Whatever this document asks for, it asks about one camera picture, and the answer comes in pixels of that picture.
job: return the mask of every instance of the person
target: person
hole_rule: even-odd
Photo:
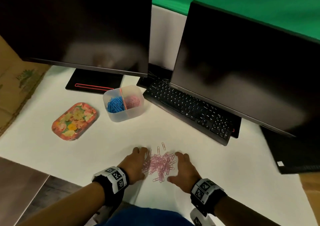
[[[132,154],[118,165],[126,172],[131,185],[145,178],[142,173],[143,163],[148,149],[135,147]],[[200,174],[190,162],[188,154],[176,152],[178,157],[178,175],[169,176],[167,181],[178,186],[182,191],[191,193]],[[83,226],[105,204],[110,204],[111,197],[106,196],[103,186],[94,181],[77,192],[44,208],[36,215],[25,220],[19,226]],[[218,217],[226,226],[238,225],[278,225],[254,210],[246,207],[225,194],[207,212]],[[99,226],[113,225],[193,225],[177,212],[141,208],[132,206],[118,211]]]

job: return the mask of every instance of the wristband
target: wristband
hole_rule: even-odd
[[[103,187],[105,206],[118,206],[129,185],[129,177],[124,169],[113,166],[94,174],[92,182],[98,182]]]
[[[214,207],[219,200],[226,196],[224,190],[209,179],[198,180],[191,190],[191,203],[203,214],[207,216],[211,212],[214,216]]]

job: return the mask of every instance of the person's right arm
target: person's right arm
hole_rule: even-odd
[[[190,162],[188,154],[176,152],[175,155],[178,157],[178,175],[169,176],[167,180],[190,194],[192,187],[201,179],[201,176]],[[226,226],[279,226],[229,196],[222,197],[208,213],[214,213]]]

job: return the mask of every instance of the gray floor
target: gray floor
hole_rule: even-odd
[[[50,176],[36,197],[33,199],[29,207],[26,209],[18,221],[18,224],[26,220],[34,213],[50,206],[51,204],[57,202],[65,196],[68,196],[80,188],[81,186],[77,186],[65,180]],[[95,224],[96,222],[93,219],[90,219],[85,226],[93,226]]]

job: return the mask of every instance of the person's left hand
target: person's left hand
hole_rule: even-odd
[[[146,147],[135,147],[132,150],[132,154],[125,157],[118,167],[124,169],[129,176],[130,185],[133,185],[138,180],[145,179],[144,173],[142,173],[142,167],[145,161],[145,155],[148,152]]]

